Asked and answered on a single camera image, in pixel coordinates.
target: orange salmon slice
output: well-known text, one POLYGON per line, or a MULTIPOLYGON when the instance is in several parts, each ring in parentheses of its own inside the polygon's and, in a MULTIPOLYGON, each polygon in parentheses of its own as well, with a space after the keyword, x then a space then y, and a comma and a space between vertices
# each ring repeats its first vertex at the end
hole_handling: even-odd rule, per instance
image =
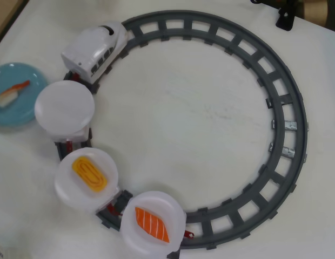
POLYGON ((170 243, 165 224, 160 218, 138 207, 135 207, 135 212, 137 224, 146 231, 147 234, 166 243, 170 243))

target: track rail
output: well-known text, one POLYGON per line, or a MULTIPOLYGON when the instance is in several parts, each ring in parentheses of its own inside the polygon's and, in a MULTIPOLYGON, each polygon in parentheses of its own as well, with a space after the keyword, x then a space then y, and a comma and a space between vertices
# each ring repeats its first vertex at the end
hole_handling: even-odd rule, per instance
MULTIPOLYGON (((278 55, 261 39, 255 36, 247 29, 235 24, 224 18, 209 15, 195 11, 161 11, 153 12, 146 15, 138 16, 123 22, 123 25, 128 31, 132 31, 134 38, 128 41, 128 44, 123 49, 119 57, 126 57, 129 52, 137 47, 144 47, 149 44, 149 41, 160 39, 161 41, 169 40, 171 37, 180 37, 183 40, 191 40, 198 38, 204 40, 208 45, 219 45, 224 48, 227 54, 235 54, 242 59, 243 65, 247 69, 252 69, 258 77, 258 84, 264 87, 269 98, 266 100, 267 108, 273 109, 274 125, 272 130, 275 132, 275 138, 270 145, 268 151, 271 155, 268 161, 262 165, 258 172, 258 177, 253 183, 248 184, 243 192, 234 199, 224 200, 218 207, 201 208, 195 212, 188 212, 186 223, 200 223, 202 225, 203 234, 194 239, 183 239, 181 249, 206 248, 214 249, 217 245, 237 239, 246 238, 250 232, 262 224, 267 219, 272 219, 277 214, 277 209, 285 201, 287 196, 292 193, 296 187, 296 181, 306 159, 307 147, 307 119, 303 104, 302 95, 300 94, 295 80, 293 79, 290 70, 278 57, 278 55), (182 20, 183 28, 167 28, 166 22, 171 20, 182 20), (210 25, 208 31, 201 31, 192 28, 193 22, 202 22, 210 25), (157 23, 158 30, 148 33, 143 33, 141 26, 149 23, 157 23), (217 35, 219 29, 230 31, 234 34, 232 40, 227 40, 217 35), (252 55, 239 47, 241 41, 245 40, 251 44, 256 52, 252 55), (274 71, 266 73, 266 71, 258 63, 262 58, 266 58, 274 67, 274 71), (281 79, 285 84, 288 94, 279 96, 273 84, 274 81, 281 79), (296 145, 294 147, 294 155, 289 156, 292 163, 288 173, 282 176, 275 172, 277 164, 281 159, 284 147, 285 131, 290 130, 285 128, 283 105, 292 105, 297 127, 296 145), (279 189, 270 201, 267 201, 260 191, 269 182, 273 181, 279 189), (259 208, 259 212, 244 221, 238 210, 248 202, 253 201, 259 208), (212 229, 212 220, 229 216, 233 228, 214 233, 212 229)), ((100 211, 98 216, 103 220, 103 224, 107 227, 113 227, 116 230, 120 228, 120 218, 111 215, 107 209, 100 211)), ((172 253, 169 258, 178 257, 179 252, 172 253)))

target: toy train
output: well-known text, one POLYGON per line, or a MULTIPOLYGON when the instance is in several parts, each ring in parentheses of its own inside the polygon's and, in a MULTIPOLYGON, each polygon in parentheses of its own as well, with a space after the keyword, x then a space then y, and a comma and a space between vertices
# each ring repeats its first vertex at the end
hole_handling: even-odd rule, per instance
POLYGON ((62 52, 62 59, 72 73, 94 84, 120 54, 128 42, 128 33, 120 22, 84 30, 62 52))

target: salmon nigiri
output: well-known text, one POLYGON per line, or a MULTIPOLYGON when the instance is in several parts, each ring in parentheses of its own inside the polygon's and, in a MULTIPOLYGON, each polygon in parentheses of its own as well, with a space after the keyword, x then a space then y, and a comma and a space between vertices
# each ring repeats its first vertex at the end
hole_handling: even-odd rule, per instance
POLYGON ((135 207, 135 212, 137 224, 146 231, 147 234, 166 243, 170 243, 168 232, 166 231, 164 222, 160 218, 138 207, 135 207))
POLYGON ((30 81, 27 80, 21 84, 12 86, 11 88, 5 90, 0 94, 0 107, 4 108, 6 105, 10 104, 18 97, 18 91, 27 87, 30 84, 30 81))

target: black bracket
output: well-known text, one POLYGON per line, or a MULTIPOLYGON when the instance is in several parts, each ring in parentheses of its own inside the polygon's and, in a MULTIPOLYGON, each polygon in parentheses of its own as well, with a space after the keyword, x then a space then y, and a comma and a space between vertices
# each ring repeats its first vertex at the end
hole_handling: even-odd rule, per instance
MULTIPOLYGON (((266 4, 272 6, 272 1, 267 0, 250 0, 253 4, 266 4)), ((274 8, 279 8, 279 18, 276 22, 276 26, 285 31, 291 31, 293 27, 293 22, 295 20, 296 9, 297 9, 298 0, 286 0, 286 3, 280 6, 272 6, 274 8)))
POLYGON ((279 19, 276 26, 285 31, 291 31, 296 15, 297 0, 287 0, 285 6, 279 9, 279 19))

